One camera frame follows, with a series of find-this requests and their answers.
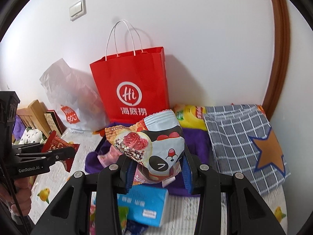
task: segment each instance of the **dark blue package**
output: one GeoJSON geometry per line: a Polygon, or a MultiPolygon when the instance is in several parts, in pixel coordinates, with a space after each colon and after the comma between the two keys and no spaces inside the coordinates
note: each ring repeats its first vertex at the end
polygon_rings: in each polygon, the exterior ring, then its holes
{"type": "Polygon", "coordinates": [[[148,229],[149,226],[137,223],[132,220],[127,220],[126,230],[124,235],[141,235],[148,229]]]}

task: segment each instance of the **silver bolt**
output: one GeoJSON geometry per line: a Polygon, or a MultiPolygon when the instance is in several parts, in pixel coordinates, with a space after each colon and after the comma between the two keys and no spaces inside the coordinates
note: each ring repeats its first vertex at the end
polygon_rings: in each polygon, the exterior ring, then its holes
{"type": "Polygon", "coordinates": [[[83,173],[82,173],[81,171],[76,171],[76,172],[74,173],[74,177],[75,177],[75,178],[80,178],[82,175],[83,175],[83,173]]]}
{"type": "Polygon", "coordinates": [[[238,178],[238,179],[243,179],[244,178],[244,174],[242,174],[241,172],[237,172],[235,174],[235,177],[238,178]]]}
{"type": "Polygon", "coordinates": [[[201,169],[201,170],[208,170],[208,169],[209,169],[209,166],[207,166],[206,164],[201,164],[201,165],[200,165],[200,169],[201,169]]]}
{"type": "Polygon", "coordinates": [[[117,165],[117,164],[111,164],[111,165],[109,166],[109,169],[110,169],[110,170],[117,170],[117,169],[118,169],[118,165],[117,165]]]}

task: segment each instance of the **finger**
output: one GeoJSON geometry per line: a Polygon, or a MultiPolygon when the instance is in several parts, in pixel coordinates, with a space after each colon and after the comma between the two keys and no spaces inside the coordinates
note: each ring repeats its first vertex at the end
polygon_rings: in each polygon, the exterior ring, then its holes
{"type": "Polygon", "coordinates": [[[4,188],[2,184],[0,184],[0,198],[7,202],[12,201],[12,197],[10,196],[10,194],[7,192],[7,190],[4,188]]]}
{"type": "Polygon", "coordinates": [[[26,189],[20,189],[18,193],[16,194],[16,199],[18,200],[18,203],[25,202],[27,199],[29,199],[32,196],[32,191],[29,188],[26,189]]]}
{"type": "MultiPolygon", "coordinates": [[[[27,201],[19,204],[20,208],[21,208],[21,211],[22,211],[22,214],[23,216],[27,216],[30,212],[30,209],[31,209],[31,206],[32,206],[32,200],[29,198],[27,201]]],[[[19,216],[19,213],[18,213],[18,209],[16,207],[15,204],[13,204],[11,206],[11,209],[13,211],[13,213],[16,215],[16,216],[19,216]]]]}
{"type": "Polygon", "coordinates": [[[14,184],[18,188],[26,189],[29,186],[29,178],[21,178],[14,181],[14,184]]]}

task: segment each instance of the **checkered cloth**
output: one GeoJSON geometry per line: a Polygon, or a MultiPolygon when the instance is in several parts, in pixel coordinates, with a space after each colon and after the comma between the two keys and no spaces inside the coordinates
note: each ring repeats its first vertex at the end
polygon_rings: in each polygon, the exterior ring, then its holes
{"type": "Polygon", "coordinates": [[[242,172],[259,194],[267,194],[290,175],[286,161],[285,176],[269,165],[255,171],[259,150],[249,136],[266,138],[270,123],[256,105],[206,107],[204,121],[212,142],[215,167],[220,173],[242,172]]]}

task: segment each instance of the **panda snack package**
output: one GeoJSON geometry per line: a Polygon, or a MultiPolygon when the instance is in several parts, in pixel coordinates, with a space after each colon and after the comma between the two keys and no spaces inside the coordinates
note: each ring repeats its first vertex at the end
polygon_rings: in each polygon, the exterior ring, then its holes
{"type": "Polygon", "coordinates": [[[176,176],[184,154],[183,130],[172,110],[150,115],[136,124],[105,129],[107,140],[138,162],[134,183],[159,183],[176,176]]]}

